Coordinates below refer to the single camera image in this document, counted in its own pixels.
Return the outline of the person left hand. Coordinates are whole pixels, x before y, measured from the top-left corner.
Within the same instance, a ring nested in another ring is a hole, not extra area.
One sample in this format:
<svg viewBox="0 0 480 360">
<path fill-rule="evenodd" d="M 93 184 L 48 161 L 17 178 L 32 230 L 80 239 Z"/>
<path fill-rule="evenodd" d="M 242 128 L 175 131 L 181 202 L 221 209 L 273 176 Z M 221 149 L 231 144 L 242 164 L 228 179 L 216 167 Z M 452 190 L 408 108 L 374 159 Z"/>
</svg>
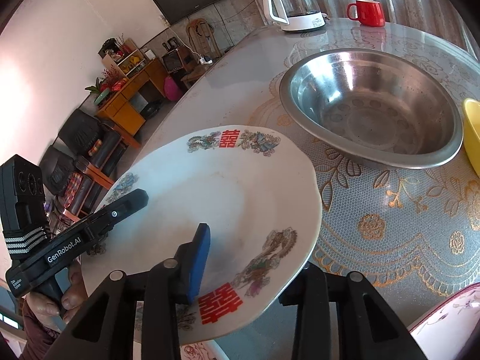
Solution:
<svg viewBox="0 0 480 360">
<path fill-rule="evenodd" d="M 68 280 L 70 286 L 61 298 L 63 315 L 60 315 L 61 309 L 52 299 L 38 292 L 30 292 L 25 297 L 24 320 L 30 311 L 43 328 L 61 333 L 88 298 L 81 266 L 77 260 L 68 268 Z"/>
</svg>

